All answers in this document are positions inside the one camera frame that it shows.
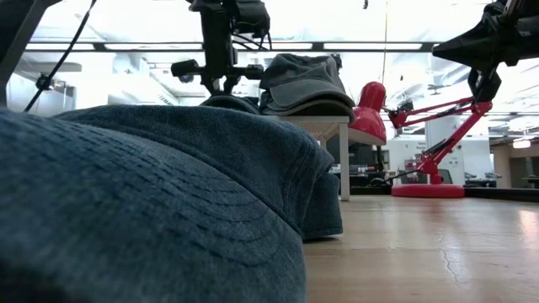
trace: desk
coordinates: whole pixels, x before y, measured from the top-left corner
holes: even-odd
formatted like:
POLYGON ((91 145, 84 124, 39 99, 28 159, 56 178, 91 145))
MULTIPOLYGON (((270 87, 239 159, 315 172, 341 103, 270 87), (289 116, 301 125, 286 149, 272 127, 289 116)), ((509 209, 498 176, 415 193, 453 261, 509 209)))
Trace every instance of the desk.
POLYGON ((352 196, 304 245, 309 302, 537 302, 539 205, 352 196))
MULTIPOLYGON (((348 116, 265 116, 270 119, 281 120, 295 124, 302 129, 306 130, 316 140, 320 141, 320 146, 326 148, 326 142, 335 132, 339 133, 339 153, 340 153, 340 166, 349 166, 349 154, 348 154, 348 123, 350 117, 348 116)), ((340 188, 341 201, 350 200, 350 172, 345 169, 341 172, 340 188)))
POLYGON ((529 176, 529 177, 523 178, 523 180, 531 184, 531 187, 533 189, 539 189, 539 176, 529 176))

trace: cap brim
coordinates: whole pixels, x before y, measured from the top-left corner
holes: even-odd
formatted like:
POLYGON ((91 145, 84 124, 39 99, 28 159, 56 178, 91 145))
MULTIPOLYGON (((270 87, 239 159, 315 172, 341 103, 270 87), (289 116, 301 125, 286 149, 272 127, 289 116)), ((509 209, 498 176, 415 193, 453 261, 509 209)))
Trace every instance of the cap brim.
POLYGON ((262 111, 262 114, 278 116, 348 116, 350 123, 355 121, 354 110, 351 107, 340 101, 326 99, 309 101, 291 109, 274 110, 268 107, 262 111))

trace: lamp arm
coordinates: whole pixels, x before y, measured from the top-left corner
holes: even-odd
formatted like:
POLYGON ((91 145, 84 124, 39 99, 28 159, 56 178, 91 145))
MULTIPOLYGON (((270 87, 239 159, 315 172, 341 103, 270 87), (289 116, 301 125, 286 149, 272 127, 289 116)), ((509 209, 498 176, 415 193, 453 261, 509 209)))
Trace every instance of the lamp arm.
POLYGON ((473 98, 463 98, 457 101, 449 102, 448 104, 441 104, 432 106, 426 109, 418 110, 399 110, 399 111, 390 111, 389 119, 395 126, 395 128, 401 128, 407 125, 417 124, 419 122, 425 122, 430 120, 435 120, 440 117, 445 117, 451 114, 461 114, 468 110, 472 111, 472 115, 459 126, 455 132, 447 139, 444 139, 440 143, 432 146, 430 149, 423 152, 421 156, 421 164, 418 166, 418 171, 420 173, 427 173, 430 175, 430 182, 432 184, 441 184, 443 182, 442 177, 438 174, 438 164, 441 160, 455 147, 455 145, 466 135, 466 133, 483 117, 489 110, 492 108, 492 101, 487 102, 473 102, 473 98), (447 105, 455 104, 456 107, 449 109, 445 112, 433 114, 429 117, 423 119, 406 121, 406 119, 412 114, 424 113, 432 109, 438 109, 447 105))

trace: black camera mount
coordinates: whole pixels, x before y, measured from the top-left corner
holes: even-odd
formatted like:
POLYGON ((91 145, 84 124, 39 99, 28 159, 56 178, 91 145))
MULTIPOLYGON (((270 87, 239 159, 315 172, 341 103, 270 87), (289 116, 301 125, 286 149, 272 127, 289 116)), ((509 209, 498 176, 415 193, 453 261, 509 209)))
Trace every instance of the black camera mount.
POLYGON ((539 57, 539 2, 497 0, 483 10, 481 21, 466 33, 433 49, 434 56, 472 68, 468 85, 476 102, 490 102, 502 83, 499 63, 539 57))
POLYGON ((270 31, 270 16, 260 0, 187 0, 189 10, 199 12, 204 38, 205 66, 196 60, 174 63, 175 77, 200 75, 202 84, 211 95, 231 94, 241 77, 260 80, 264 75, 261 65, 235 67, 237 50, 232 46, 232 34, 253 34, 263 39, 270 31), (226 77, 221 90, 219 81, 226 77))

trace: camera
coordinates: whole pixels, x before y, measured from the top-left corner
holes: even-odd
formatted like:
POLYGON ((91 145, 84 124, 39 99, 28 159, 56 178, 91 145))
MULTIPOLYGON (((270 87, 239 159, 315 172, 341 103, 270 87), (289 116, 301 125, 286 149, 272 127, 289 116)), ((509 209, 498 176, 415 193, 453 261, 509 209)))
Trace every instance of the camera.
POLYGON ((205 66, 195 60, 174 63, 173 76, 200 75, 202 84, 211 95, 231 94, 241 77, 260 80, 264 75, 261 65, 235 67, 237 50, 232 46, 232 35, 252 34, 254 39, 269 35, 270 16, 260 0, 187 0, 189 10, 200 13, 202 23, 205 66), (219 80, 226 77, 224 89, 219 80))

